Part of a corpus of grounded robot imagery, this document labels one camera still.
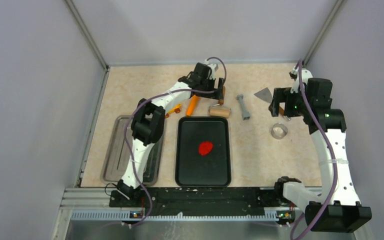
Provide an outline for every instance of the white wall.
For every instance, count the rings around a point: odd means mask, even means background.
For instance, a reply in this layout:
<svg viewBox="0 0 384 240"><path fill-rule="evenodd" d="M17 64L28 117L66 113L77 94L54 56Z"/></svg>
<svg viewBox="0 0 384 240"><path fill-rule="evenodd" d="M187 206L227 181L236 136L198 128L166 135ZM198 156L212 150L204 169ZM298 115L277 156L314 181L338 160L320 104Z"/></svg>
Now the white wall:
<svg viewBox="0 0 384 240"><path fill-rule="evenodd" d="M352 178L372 209L376 239L384 239L384 1L347 1L309 69L333 82Z"/></svg>
<svg viewBox="0 0 384 240"><path fill-rule="evenodd" d="M110 65L285 62L305 56L336 0L74 0Z"/></svg>
<svg viewBox="0 0 384 240"><path fill-rule="evenodd" d="M51 237L102 78L62 0L0 0L0 240Z"/></svg>

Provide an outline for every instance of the red paint smear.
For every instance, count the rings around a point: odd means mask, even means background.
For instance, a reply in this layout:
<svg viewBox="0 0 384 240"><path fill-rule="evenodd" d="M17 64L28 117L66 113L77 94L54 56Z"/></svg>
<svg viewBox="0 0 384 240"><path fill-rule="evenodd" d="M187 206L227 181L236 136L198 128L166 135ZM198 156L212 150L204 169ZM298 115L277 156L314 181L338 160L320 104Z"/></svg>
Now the red paint smear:
<svg viewBox="0 0 384 240"><path fill-rule="evenodd" d="M209 154L213 150L213 143L210 141L203 141L199 145L198 152L201 156L205 156Z"/></svg>

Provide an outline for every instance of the metal tray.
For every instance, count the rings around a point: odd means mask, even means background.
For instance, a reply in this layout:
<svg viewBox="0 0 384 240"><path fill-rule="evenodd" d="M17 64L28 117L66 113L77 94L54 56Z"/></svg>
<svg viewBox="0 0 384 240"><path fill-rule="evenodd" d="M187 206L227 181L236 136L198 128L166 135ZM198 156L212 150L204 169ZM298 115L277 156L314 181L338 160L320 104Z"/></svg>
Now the metal tray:
<svg viewBox="0 0 384 240"><path fill-rule="evenodd" d="M126 143L123 141L124 126L128 119L128 115L121 115L115 120L100 176L101 181L105 184L116 184L122 178L128 166L130 153ZM127 136L128 143L132 145L132 130L130 129L130 126L127 129ZM149 153L148 161L146 162L146 167L143 172L144 185L152 186L158 179L163 140L164 134Z"/></svg>

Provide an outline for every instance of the gray dumbbell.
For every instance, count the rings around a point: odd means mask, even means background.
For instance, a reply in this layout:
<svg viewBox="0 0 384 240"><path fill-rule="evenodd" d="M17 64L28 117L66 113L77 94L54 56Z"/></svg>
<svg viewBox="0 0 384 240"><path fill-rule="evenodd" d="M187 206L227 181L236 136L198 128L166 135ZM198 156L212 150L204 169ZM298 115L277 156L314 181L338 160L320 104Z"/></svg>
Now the gray dumbbell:
<svg viewBox="0 0 384 240"><path fill-rule="evenodd" d="M236 96L236 99L239 101L240 108L242 109L242 120L248 120L251 117L250 112L247 110L247 107L244 103L244 95L239 94Z"/></svg>

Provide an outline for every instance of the black tray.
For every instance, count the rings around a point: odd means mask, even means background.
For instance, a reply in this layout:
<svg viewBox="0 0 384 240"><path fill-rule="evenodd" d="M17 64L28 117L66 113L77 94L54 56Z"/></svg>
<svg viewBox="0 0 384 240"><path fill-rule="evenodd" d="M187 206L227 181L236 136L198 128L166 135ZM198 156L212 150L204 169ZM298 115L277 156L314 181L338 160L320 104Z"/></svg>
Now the black tray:
<svg viewBox="0 0 384 240"><path fill-rule="evenodd" d="M198 149L204 141L212 142L213 149L208 155L201 156ZM181 187L226 187L231 179L227 119L219 116L182 117L177 130L176 183Z"/></svg>

